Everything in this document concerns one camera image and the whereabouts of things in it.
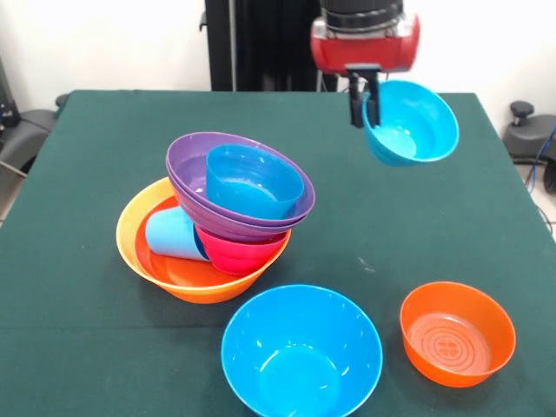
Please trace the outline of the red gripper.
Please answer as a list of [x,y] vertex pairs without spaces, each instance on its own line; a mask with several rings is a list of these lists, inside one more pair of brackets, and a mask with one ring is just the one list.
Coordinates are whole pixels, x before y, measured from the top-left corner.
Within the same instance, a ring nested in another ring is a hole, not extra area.
[[[403,16],[398,23],[385,29],[358,35],[331,30],[322,17],[311,27],[310,48],[316,67],[327,74],[346,75],[350,64],[375,64],[386,73],[410,70],[417,56],[420,41],[420,19],[415,14]],[[378,71],[367,78],[367,118],[371,127],[381,123]],[[359,76],[348,72],[350,121],[362,128]]]

